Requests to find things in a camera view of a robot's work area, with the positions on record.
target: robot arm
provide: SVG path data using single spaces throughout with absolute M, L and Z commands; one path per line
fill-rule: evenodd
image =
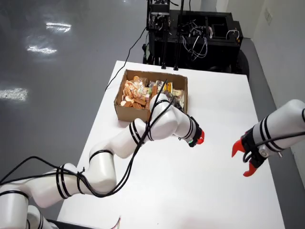
M 156 97 L 152 98 L 150 110 L 153 108 Z M 166 109 L 168 104 L 166 95 L 160 94 L 152 113 L 151 123 L 155 122 L 157 116 Z M 141 119 L 135 119 L 117 136 L 100 142 L 92 148 L 89 168 L 82 175 L 88 180 L 94 191 L 107 194 L 116 187 L 113 155 L 116 154 L 120 158 L 129 157 L 138 146 L 145 129 L 146 124 Z M 172 135 L 184 139 L 190 147 L 201 144 L 204 139 L 202 129 L 192 117 L 182 113 L 174 106 L 170 106 L 156 120 L 143 143 L 161 140 Z M 78 173 L 76 167 L 70 163 L 64 164 L 61 168 Z M 49 173 L 55 174 L 0 186 L 0 229 L 25 228 L 30 197 L 33 197 L 39 207 L 46 208 L 77 193 L 92 194 L 82 181 L 78 181 L 76 176 L 65 174 L 61 169 L 52 170 Z
M 291 100 L 248 130 L 233 145 L 232 157 L 237 151 L 244 152 L 243 161 L 250 160 L 244 176 L 249 177 L 269 156 L 281 156 L 281 151 L 304 139 L 305 104 Z

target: open cardboard box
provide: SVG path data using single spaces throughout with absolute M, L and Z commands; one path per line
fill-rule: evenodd
M 134 70 L 126 70 L 122 78 L 119 91 L 114 100 L 114 108 L 118 119 L 121 121 L 132 122 L 136 118 L 142 119 L 144 122 L 148 121 L 150 111 L 146 109 L 135 109 L 133 107 L 121 106 L 122 95 L 126 80 L 133 80 L 134 76 L 140 78 L 147 78 L 148 81 L 161 80 L 173 83 L 173 88 L 178 90 L 184 90 L 184 107 L 183 112 L 187 112 L 187 77 L 181 75 L 174 75 L 169 73 L 155 73 L 155 72 L 141 72 Z

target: black cable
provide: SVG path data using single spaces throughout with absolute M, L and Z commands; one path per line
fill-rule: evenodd
M 250 158 L 252 157 L 252 153 L 251 153 L 249 156 L 247 156 L 249 153 L 250 153 L 250 152 L 244 153 L 244 155 L 243 155 L 243 162 L 244 162 L 244 163 L 248 162 L 248 161 L 250 160 Z
M 143 33 L 144 33 L 145 30 L 146 30 L 146 27 L 145 27 L 144 30 L 142 31 L 142 33 L 141 33 L 140 37 L 137 39 L 137 41 L 136 41 L 136 42 L 133 44 L 133 46 L 129 49 L 127 58 L 126 58 L 125 63 L 124 63 L 124 66 L 123 66 L 122 68 L 120 68 L 120 69 L 118 70 L 118 72 L 116 73 L 116 75 L 110 80 L 110 82 L 109 82 L 109 84 L 107 85 L 105 91 L 107 90 L 107 88 L 109 87 L 109 85 L 111 84 L 111 82 L 116 78 L 116 76 L 118 75 L 118 73 L 120 72 L 120 70 L 122 70 L 122 69 L 125 67 L 125 65 L 126 65 L 126 63 L 127 63 L 127 60 L 128 60 L 128 58 L 129 58 L 131 49 L 136 45 L 136 43 L 137 43 L 137 42 L 139 41 L 139 39 L 142 37 L 142 35 L 143 35 Z
M 155 102 L 154 102 L 154 105 L 152 107 L 152 112 L 150 114 L 150 117 L 149 117 L 149 121 L 151 121 L 151 118 L 152 118 L 152 115 L 153 115 L 153 111 L 154 111 L 154 108 L 156 106 L 156 102 L 159 98 L 159 95 L 164 87 L 164 85 L 166 84 L 167 80 L 163 83 L 159 93 L 157 94 L 157 97 L 155 99 Z M 28 176 L 28 177 L 21 177 L 21 178 L 18 178 L 18 179 L 12 179 L 12 180 L 9 180 L 9 181 L 5 181 L 4 180 L 10 175 L 12 174 L 16 169 L 18 169 L 21 165 L 23 165 L 25 162 L 31 160 L 31 159 L 37 159 L 49 166 L 51 166 L 52 168 L 55 168 L 57 170 L 62 170 L 62 173 L 63 174 L 66 174 L 66 175 L 72 175 L 72 176 L 76 176 L 78 179 L 80 179 L 84 185 L 87 187 L 87 189 L 96 197 L 99 197 L 99 198 L 102 198 L 102 197 L 107 197 L 107 196 L 111 196 L 115 193 L 117 193 L 119 190 L 121 190 L 123 188 L 123 186 L 126 184 L 128 178 L 129 178 L 129 175 L 130 175 L 130 172 L 131 172 L 131 168 L 132 168 L 132 164 L 133 164 L 133 160 L 135 158 L 135 156 L 137 155 L 141 145 L 143 144 L 145 138 L 147 137 L 150 129 L 152 128 L 152 126 L 156 123 L 156 121 L 158 121 L 158 119 L 168 110 L 168 108 L 173 104 L 173 99 L 171 100 L 171 102 L 168 104 L 168 106 L 154 119 L 154 121 L 152 122 L 152 124 L 148 124 L 146 126 L 146 129 L 144 131 L 144 134 L 142 136 L 142 138 L 140 139 L 134 153 L 133 153 L 133 156 L 127 166 L 127 169 L 125 171 L 125 174 L 124 176 L 122 177 L 122 179 L 120 180 L 120 182 L 115 186 L 115 188 L 113 190 L 111 190 L 110 192 L 106 193 L 106 194 L 100 194 L 98 192 L 96 192 L 93 187 L 90 185 L 90 183 L 88 182 L 87 178 L 81 174 L 81 173 L 74 173 L 74 172 L 71 172 L 63 167 L 58 167 L 58 166 L 55 166 L 53 165 L 52 163 L 50 162 L 47 162 L 46 160 L 38 157 L 38 156 L 30 156 L 28 158 L 26 158 L 25 160 L 23 160 L 21 163 L 19 163 L 16 167 L 14 167 L 13 170 L 11 170 L 1 181 L 0 181 L 0 186 L 2 185 L 5 185 L 5 184 L 8 184 L 8 183 L 11 183 L 11 182 L 15 182 L 15 181 L 21 181 L 21 180 L 26 180 L 26 179 L 31 179 L 31 178 L 41 178 L 41 177 L 48 177 L 48 176 L 53 176 L 53 175 L 56 175 L 57 172 L 49 172 L 49 173 L 46 173 L 46 174 L 42 174 L 42 175 L 33 175 L 33 176 Z
M 298 137 L 298 136 L 302 136 L 302 135 L 305 135 L 305 131 L 270 138 L 268 140 L 257 143 L 255 146 L 258 147 L 258 146 L 261 146 L 261 145 L 266 144 L 268 142 L 273 142 L 273 141 L 282 140 L 282 139 L 291 138 L 291 137 Z
M 175 5 L 175 6 L 179 6 L 178 4 L 176 3 L 173 3 L 172 1 L 170 1 L 171 4 Z
M 146 34 L 146 38 L 145 38 L 145 44 L 147 45 L 147 36 L 148 36 L 149 31 Z

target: white wall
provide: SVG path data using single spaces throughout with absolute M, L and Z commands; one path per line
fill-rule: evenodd
M 181 0 L 171 0 L 171 1 L 173 3 L 178 4 L 179 7 L 171 4 L 170 9 L 171 10 L 180 10 Z M 201 7 L 201 0 L 191 0 L 191 11 L 200 11 L 200 7 Z M 184 1 L 183 10 L 190 10 L 189 0 Z
M 229 0 L 217 0 L 216 11 L 227 12 Z
M 270 26 L 264 17 L 266 7 L 273 16 Z M 277 107 L 295 98 L 305 102 L 304 10 L 305 0 L 265 0 L 254 33 L 253 41 Z M 292 151 L 305 185 L 305 142 L 292 147 Z
M 253 38 L 264 0 L 229 0 L 227 12 L 239 21 L 244 37 Z

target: white table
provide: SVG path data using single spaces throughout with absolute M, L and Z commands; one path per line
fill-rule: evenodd
M 117 61 L 112 77 L 123 62 Z M 205 142 L 190 148 L 170 137 L 145 144 L 125 187 L 107 198 L 74 195 L 64 201 L 59 221 L 109 229 L 121 216 L 121 229 L 283 229 L 268 160 L 252 177 L 242 153 L 231 158 L 233 143 L 257 123 L 245 75 L 213 73 L 128 62 L 127 69 L 188 77 L 188 114 L 205 132 Z M 89 151 L 128 123 L 117 120 L 113 101 L 124 70 L 106 91 L 78 169 L 88 167 Z M 115 156 L 117 179 L 129 159 Z

